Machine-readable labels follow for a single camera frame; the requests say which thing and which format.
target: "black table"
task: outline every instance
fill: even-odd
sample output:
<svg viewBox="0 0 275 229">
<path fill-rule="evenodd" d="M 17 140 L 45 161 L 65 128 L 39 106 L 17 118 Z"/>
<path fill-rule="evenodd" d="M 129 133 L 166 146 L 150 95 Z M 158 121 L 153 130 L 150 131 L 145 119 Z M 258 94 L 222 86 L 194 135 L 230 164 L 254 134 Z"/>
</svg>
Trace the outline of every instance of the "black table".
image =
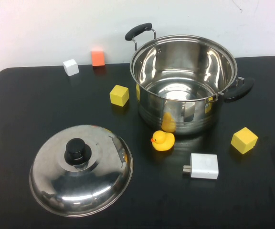
<svg viewBox="0 0 275 229">
<path fill-rule="evenodd" d="M 181 228 L 275 226 L 275 57 L 238 58 L 252 91 L 224 104 L 215 127 L 177 138 L 172 154 L 152 150 L 152 130 L 137 112 L 129 64 L 9 68 L 0 72 L 0 228 Z M 125 110 L 110 104 L 115 84 L 129 88 Z M 124 194 L 107 209 L 65 218 L 43 209 L 29 187 L 29 170 L 42 144 L 57 132 L 93 124 L 110 129 L 131 149 L 134 170 Z M 241 155 L 233 133 L 248 127 L 259 139 Z M 191 152 L 218 156 L 218 180 L 182 175 Z"/>
</svg>

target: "pot handle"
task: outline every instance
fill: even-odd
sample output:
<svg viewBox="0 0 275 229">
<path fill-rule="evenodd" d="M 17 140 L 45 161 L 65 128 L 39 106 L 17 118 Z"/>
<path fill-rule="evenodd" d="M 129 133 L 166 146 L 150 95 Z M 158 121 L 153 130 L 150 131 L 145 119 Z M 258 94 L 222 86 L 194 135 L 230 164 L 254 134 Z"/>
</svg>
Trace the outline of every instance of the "pot handle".
<svg viewBox="0 0 275 229">
<path fill-rule="evenodd" d="M 126 35 L 125 35 L 125 40 L 126 41 L 133 41 L 134 42 L 134 49 L 137 50 L 137 42 L 136 40 L 134 40 L 134 38 L 138 35 L 140 35 L 141 33 L 145 32 L 145 31 L 153 31 L 153 39 L 156 38 L 156 31 L 152 28 L 152 24 L 151 23 L 145 23 L 145 24 L 141 24 L 138 25 L 134 28 L 132 28 Z"/>
<path fill-rule="evenodd" d="M 236 85 L 231 86 L 223 94 L 223 99 L 226 103 L 236 101 L 243 98 L 246 94 L 251 91 L 254 85 L 254 78 L 242 78 L 238 77 L 236 80 Z"/>
</svg>

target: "orange block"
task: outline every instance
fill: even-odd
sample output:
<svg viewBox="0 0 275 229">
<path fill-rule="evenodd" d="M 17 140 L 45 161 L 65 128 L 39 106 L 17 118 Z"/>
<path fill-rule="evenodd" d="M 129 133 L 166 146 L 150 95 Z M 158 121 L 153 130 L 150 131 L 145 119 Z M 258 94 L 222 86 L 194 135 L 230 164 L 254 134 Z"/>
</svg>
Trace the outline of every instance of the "orange block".
<svg viewBox="0 0 275 229">
<path fill-rule="evenodd" d="M 92 65 L 93 66 L 104 66 L 105 65 L 104 52 L 91 52 L 91 55 L 92 55 Z"/>
</svg>

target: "white block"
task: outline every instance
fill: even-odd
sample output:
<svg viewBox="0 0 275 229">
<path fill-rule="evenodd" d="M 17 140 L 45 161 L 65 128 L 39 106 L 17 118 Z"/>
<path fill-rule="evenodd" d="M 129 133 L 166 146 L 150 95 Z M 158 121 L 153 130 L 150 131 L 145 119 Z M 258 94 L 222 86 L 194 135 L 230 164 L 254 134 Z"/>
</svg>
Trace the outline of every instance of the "white block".
<svg viewBox="0 0 275 229">
<path fill-rule="evenodd" d="M 74 59 L 64 61 L 63 67 L 68 76 L 72 76 L 79 73 L 78 64 Z"/>
</svg>

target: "lid knob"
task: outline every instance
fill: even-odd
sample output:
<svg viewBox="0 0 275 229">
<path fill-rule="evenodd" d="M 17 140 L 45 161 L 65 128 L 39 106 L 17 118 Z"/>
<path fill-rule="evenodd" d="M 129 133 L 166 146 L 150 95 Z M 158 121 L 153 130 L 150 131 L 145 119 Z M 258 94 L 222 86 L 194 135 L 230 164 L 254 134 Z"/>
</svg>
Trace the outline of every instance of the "lid knob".
<svg viewBox="0 0 275 229">
<path fill-rule="evenodd" d="M 66 144 L 65 161 L 70 165 L 81 165 L 92 155 L 91 148 L 80 138 L 73 138 Z"/>
</svg>

